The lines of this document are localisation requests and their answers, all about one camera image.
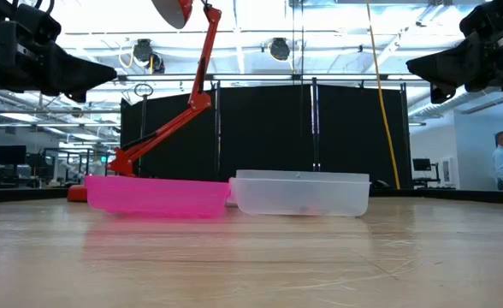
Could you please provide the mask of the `black partition screen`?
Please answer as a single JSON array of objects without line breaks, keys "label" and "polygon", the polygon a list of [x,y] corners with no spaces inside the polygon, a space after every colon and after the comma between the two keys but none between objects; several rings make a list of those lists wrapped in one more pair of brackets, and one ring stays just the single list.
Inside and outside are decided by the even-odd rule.
[{"label": "black partition screen", "polygon": [[239,169],[367,174],[411,188],[404,99],[395,90],[261,86],[210,92],[211,108],[144,154],[142,177],[227,181]]}]

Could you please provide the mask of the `red desk lamp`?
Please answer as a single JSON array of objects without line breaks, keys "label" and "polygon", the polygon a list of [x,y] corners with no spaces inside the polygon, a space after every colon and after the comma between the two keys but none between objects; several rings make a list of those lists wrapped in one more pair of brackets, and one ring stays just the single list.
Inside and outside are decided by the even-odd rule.
[{"label": "red desk lamp", "polygon": [[[193,0],[151,1],[160,16],[176,29],[182,29],[192,14]],[[115,158],[105,163],[105,170],[107,172],[113,171],[116,175],[133,177],[133,164],[135,161],[142,158],[144,154],[163,142],[204,110],[211,107],[211,97],[204,90],[204,81],[222,12],[209,4],[208,0],[200,0],[200,2],[203,4],[203,12],[209,25],[204,39],[204,46],[198,60],[197,73],[193,81],[191,94],[187,101],[187,109],[156,131],[142,135],[139,139],[121,148],[115,148]]]}]

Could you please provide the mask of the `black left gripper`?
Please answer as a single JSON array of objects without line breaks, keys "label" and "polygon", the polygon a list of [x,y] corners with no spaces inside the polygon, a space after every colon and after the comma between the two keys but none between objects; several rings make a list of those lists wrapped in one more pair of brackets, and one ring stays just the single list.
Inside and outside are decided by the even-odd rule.
[{"label": "black left gripper", "polygon": [[60,33],[61,25],[53,19],[32,29],[0,19],[0,89],[63,93],[83,102],[85,92],[114,83],[117,72],[111,66],[71,56],[57,45]]}]

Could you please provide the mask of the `black computer monitor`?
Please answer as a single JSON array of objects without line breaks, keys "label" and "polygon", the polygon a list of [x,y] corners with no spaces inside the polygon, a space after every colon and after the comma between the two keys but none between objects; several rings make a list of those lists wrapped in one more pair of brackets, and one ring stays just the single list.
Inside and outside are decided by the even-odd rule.
[{"label": "black computer monitor", "polygon": [[25,145],[0,145],[0,165],[23,165],[26,162]]}]

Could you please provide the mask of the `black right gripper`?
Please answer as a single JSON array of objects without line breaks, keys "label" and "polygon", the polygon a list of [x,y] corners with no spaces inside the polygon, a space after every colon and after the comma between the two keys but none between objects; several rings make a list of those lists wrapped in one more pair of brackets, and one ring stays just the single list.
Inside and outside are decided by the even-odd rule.
[{"label": "black right gripper", "polygon": [[503,91],[503,30],[490,38],[472,33],[457,46],[409,60],[410,73],[430,82],[430,99],[442,104],[458,88],[480,92],[494,87]]}]

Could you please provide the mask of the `clear plastic supply box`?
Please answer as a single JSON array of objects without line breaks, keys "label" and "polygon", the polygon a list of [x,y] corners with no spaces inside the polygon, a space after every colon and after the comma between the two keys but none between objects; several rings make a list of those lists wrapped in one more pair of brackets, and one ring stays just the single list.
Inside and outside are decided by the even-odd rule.
[{"label": "clear plastic supply box", "polygon": [[239,170],[229,184],[249,215],[362,216],[369,205],[367,174]]}]

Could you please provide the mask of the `pink perforated plastic tray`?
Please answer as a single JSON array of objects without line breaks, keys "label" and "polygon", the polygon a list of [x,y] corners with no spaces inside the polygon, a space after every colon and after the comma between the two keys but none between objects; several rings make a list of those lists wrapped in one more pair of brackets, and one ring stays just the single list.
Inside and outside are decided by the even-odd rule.
[{"label": "pink perforated plastic tray", "polygon": [[88,176],[87,203],[114,214],[177,218],[217,217],[230,193],[227,182]]}]

